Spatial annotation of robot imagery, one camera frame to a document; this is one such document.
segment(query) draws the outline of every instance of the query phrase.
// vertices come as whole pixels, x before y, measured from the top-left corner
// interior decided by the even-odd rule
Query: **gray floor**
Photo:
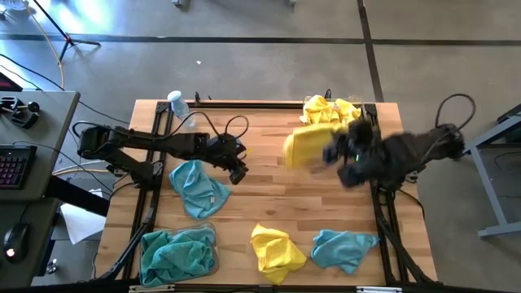
[[[169,0],[41,3],[70,33],[362,37],[356,0],[299,0],[294,11],[283,0],[192,0],[187,11]],[[521,39],[518,1],[366,0],[366,7],[374,38]],[[38,33],[26,13],[10,13],[16,22],[0,23],[0,32]],[[55,32],[41,13],[37,16],[47,31]],[[515,62],[521,59],[519,46],[375,46],[374,51],[383,97],[399,104],[407,130],[431,128],[439,102],[455,92],[470,94],[478,103],[474,120],[463,130],[468,139],[521,102],[521,65]],[[0,52],[59,80],[45,42],[2,41]],[[0,64],[53,89],[6,60]],[[331,88],[337,97],[359,94],[374,101],[363,45],[103,43],[70,49],[63,68],[68,90],[81,92],[83,102],[123,120],[129,120],[135,99],[165,98],[171,90],[188,97],[197,90],[214,99],[301,100]],[[450,105],[442,121],[463,121],[468,106]],[[113,124],[82,106],[74,120]],[[68,137],[63,151],[74,155],[74,148]],[[63,159],[59,165],[69,162]],[[477,238],[477,229],[496,221],[472,161],[433,162],[418,188],[439,279],[456,286],[521,291],[521,233]],[[504,204],[519,207],[520,202],[508,199]],[[519,209],[510,217],[519,218]],[[89,272],[92,254],[80,256],[78,267]]]

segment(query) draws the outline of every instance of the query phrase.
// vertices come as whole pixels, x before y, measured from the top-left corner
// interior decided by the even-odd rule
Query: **wooden tabletop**
[[[137,100],[130,127],[151,131],[157,100]],[[378,118],[383,137],[402,131],[398,106],[395,103],[377,103]],[[281,164],[282,144],[295,127],[300,126],[302,110],[274,109],[198,109],[205,111],[218,131],[224,132],[226,122],[233,116],[245,115],[250,127],[241,138],[248,148],[244,162],[249,168],[246,177],[232,186],[228,173],[205,166],[209,176],[228,185],[232,193],[225,205],[205,221],[215,225],[220,267],[202,278],[185,282],[204,284],[269,284],[257,270],[251,234],[257,223],[289,233],[290,239],[306,255],[313,248],[313,237],[321,229],[377,234],[374,209],[369,186],[345,190],[334,169],[311,174],[304,170],[289,170]],[[212,133],[202,116],[194,116],[198,132]],[[236,120],[230,127],[232,134],[243,131],[243,122]],[[136,160],[145,160],[145,151],[125,150]],[[186,215],[180,197],[168,180],[180,160],[167,158],[160,195],[160,206],[155,221],[157,230],[197,225]],[[417,197],[416,187],[405,184],[403,189]],[[149,205],[149,193],[146,207]],[[125,187],[113,198],[107,222],[99,245],[96,267],[98,275],[106,272],[129,241],[130,228],[138,190]],[[427,276],[436,279],[431,248],[422,218],[421,208],[410,198],[396,194],[396,212],[405,248]],[[396,257],[391,252],[393,272],[398,276]],[[134,273],[138,273],[138,257],[134,259]],[[306,265],[288,274],[283,285],[383,285],[380,250],[370,250],[358,271],[347,275],[336,267],[318,268],[311,258]]]

